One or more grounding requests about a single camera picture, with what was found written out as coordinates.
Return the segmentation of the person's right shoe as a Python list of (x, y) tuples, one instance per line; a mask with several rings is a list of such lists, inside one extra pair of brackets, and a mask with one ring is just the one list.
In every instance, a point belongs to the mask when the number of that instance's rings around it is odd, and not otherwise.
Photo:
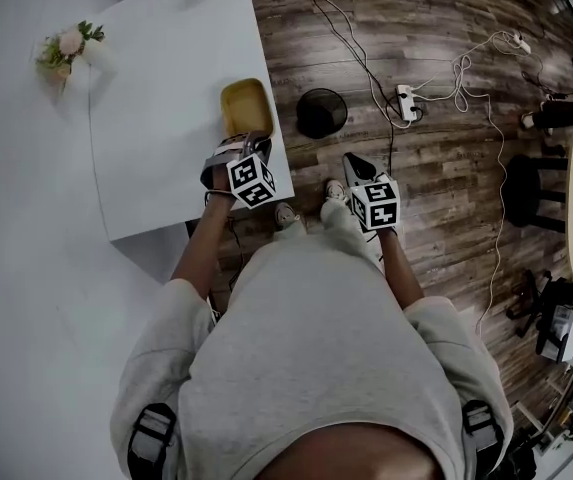
[(325, 200), (337, 201), (340, 204), (346, 204), (348, 196), (343, 184), (336, 179), (330, 179), (325, 184)]

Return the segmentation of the pink flower bouquet in vase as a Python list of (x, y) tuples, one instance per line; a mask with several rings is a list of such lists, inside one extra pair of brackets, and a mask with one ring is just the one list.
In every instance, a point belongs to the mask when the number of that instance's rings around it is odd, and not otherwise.
[(104, 26), (86, 20), (44, 39), (35, 69), (40, 86), (53, 103), (65, 91), (78, 59), (100, 73), (117, 72), (116, 57), (105, 41)]

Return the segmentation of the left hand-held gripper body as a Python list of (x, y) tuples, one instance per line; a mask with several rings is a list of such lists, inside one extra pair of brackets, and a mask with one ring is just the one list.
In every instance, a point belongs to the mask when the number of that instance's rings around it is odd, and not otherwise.
[[(224, 173), (227, 185), (215, 186), (216, 174)], [(206, 188), (205, 200), (218, 194), (233, 198), (247, 209), (254, 209), (276, 199), (275, 180), (256, 153), (244, 158), (238, 155), (216, 155), (208, 159), (201, 172), (201, 183)]]

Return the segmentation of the person's grey trousers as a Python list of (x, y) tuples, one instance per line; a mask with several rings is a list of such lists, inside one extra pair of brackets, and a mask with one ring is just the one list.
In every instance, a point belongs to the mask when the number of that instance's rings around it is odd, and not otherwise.
[(380, 262), (367, 244), (357, 218), (346, 204), (337, 201), (325, 201), (320, 210), (323, 230), (320, 233), (309, 234), (300, 218), (284, 230), (277, 230), (273, 241), (305, 240), (324, 244), (345, 254), (362, 258), (371, 263), (377, 270), (382, 271)]

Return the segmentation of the small white power strip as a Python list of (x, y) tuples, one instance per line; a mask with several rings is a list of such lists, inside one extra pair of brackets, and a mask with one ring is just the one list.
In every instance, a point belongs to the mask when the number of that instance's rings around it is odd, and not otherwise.
[(532, 49), (531, 49), (530, 45), (525, 41), (523, 36), (518, 32), (513, 33), (510, 36), (510, 38), (508, 39), (508, 42), (514, 48), (523, 50), (527, 55), (530, 55), (532, 53)]

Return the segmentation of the white rectangular table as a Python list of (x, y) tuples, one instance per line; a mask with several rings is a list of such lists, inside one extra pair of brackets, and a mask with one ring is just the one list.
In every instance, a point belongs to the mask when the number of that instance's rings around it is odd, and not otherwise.
[(107, 236), (162, 283), (204, 208), (200, 173), (226, 136), (222, 90), (270, 81), (252, 0), (123, 0), (96, 21), (116, 68), (93, 69), (89, 91)]

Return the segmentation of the large white power strip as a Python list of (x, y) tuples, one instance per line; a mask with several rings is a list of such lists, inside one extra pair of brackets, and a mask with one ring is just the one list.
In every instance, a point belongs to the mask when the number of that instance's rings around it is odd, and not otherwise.
[(402, 119), (409, 123), (417, 121), (418, 115), (415, 110), (412, 88), (409, 85), (400, 84), (396, 87), (396, 93)]

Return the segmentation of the black mesh waste bin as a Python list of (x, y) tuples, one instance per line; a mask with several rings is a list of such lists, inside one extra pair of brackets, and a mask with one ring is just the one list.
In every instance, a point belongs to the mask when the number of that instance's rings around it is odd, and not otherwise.
[(348, 117), (345, 100), (327, 88), (304, 93), (296, 105), (297, 130), (304, 136), (319, 140), (343, 128)]

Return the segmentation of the person's right forearm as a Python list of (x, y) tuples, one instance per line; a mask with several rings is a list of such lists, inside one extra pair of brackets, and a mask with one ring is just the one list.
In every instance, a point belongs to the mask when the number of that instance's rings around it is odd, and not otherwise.
[(393, 228), (379, 229), (377, 236), (381, 246), (384, 272), (387, 283), (399, 306), (406, 310), (424, 297), (401, 242)]

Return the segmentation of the person's grey sweatshirt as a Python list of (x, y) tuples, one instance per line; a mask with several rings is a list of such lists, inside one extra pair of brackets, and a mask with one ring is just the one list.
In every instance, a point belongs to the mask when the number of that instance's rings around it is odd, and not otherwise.
[(445, 480), (473, 480), (473, 402), (489, 410), (495, 453), (514, 429), (498, 367), (452, 302), (402, 309), (373, 262), (332, 236), (258, 250), (225, 315), (186, 280), (168, 282), (129, 357), (110, 421), (119, 466), (141, 456), (155, 404), (175, 416), (162, 480), (252, 480), (305, 434), (391, 427), (424, 444)]

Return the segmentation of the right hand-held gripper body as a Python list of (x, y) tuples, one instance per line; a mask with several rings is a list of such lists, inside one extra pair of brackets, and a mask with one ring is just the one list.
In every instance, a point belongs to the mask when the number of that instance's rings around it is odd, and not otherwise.
[(350, 188), (354, 215), (365, 230), (392, 228), (399, 223), (399, 188), (383, 180)]

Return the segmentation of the person's shoe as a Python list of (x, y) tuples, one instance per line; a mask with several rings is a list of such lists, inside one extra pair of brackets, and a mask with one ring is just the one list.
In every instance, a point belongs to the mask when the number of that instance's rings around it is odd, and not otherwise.
[(336, 179), (330, 179), (325, 184), (325, 200), (337, 201), (340, 204), (346, 204), (348, 196), (343, 184)]
[(300, 221), (300, 216), (285, 202), (279, 202), (274, 211), (275, 222), (279, 230), (284, 230)]

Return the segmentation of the black stool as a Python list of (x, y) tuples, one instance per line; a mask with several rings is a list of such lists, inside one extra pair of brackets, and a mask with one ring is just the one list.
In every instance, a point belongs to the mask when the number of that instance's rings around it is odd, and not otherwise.
[(564, 220), (539, 214), (541, 201), (565, 204), (564, 192), (545, 190), (541, 185), (541, 170), (566, 172), (566, 158), (531, 158), (514, 156), (506, 167), (505, 181), (501, 188), (505, 218), (515, 227), (534, 226), (564, 234)]

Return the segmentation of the white cardboard box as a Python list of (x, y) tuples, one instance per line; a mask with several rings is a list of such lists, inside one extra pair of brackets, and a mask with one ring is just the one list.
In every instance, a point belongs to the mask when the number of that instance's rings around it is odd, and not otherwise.
[(573, 359), (573, 306), (555, 308), (541, 355), (556, 364)]

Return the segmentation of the person's left shoe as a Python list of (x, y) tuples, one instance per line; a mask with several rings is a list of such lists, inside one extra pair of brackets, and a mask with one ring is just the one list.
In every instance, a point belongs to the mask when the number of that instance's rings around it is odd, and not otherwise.
[(274, 211), (275, 222), (279, 230), (284, 230), (300, 221), (300, 216), (285, 202), (279, 202)]

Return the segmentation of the person's left forearm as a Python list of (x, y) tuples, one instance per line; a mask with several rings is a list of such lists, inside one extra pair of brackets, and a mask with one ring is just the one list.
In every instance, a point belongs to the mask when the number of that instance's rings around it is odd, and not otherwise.
[(206, 299), (213, 283), (218, 249), (234, 199), (223, 191), (209, 193), (208, 202), (197, 227), (175, 268), (171, 279), (190, 283)]

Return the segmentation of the yellow plastic tray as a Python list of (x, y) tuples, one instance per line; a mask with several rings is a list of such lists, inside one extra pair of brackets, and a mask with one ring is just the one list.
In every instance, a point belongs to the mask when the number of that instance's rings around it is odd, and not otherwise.
[(226, 134), (262, 132), (270, 137), (274, 122), (266, 90), (256, 78), (247, 78), (226, 86), (220, 96)]

